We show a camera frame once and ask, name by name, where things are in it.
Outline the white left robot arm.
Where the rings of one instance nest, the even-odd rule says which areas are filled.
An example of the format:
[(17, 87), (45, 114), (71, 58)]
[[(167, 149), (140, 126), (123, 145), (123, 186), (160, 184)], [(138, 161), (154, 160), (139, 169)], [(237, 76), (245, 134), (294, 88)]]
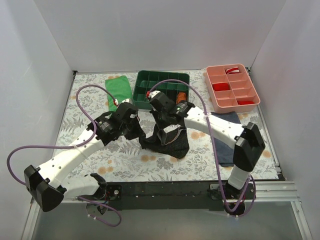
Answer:
[(124, 136), (127, 140), (143, 134), (138, 120), (139, 109), (129, 102), (122, 102), (114, 112), (106, 112), (90, 123), (81, 135), (52, 159), (38, 167), (24, 170), (28, 192), (44, 212), (56, 208), (63, 199), (88, 197), (102, 200), (107, 194), (107, 182), (97, 173), (68, 180), (67, 176), (90, 155), (103, 149), (110, 142)]

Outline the black pinstriped underwear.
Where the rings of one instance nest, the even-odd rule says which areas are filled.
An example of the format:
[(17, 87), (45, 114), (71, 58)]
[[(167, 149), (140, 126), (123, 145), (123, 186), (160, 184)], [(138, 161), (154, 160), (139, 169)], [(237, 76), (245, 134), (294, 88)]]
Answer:
[(169, 155), (176, 159), (184, 158), (190, 149), (187, 129), (182, 126), (165, 132), (155, 125), (150, 137), (144, 134), (138, 140), (143, 149)]

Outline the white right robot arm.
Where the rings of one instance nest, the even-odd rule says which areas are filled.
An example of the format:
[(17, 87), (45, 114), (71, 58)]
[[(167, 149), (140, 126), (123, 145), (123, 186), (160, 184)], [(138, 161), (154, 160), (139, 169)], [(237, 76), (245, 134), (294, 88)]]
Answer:
[(252, 122), (247, 125), (221, 119), (182, 100), (178, 104), (163, 92), (147, 93), (156, 123), (165, 128), (180, 125), (212, 135), (233, 150), (233, 170), (227, 180), (226, 192), (232, 199), (237, 199), (245, 192), (244, 185), (265, 150), (265, 142), (258, 126)]

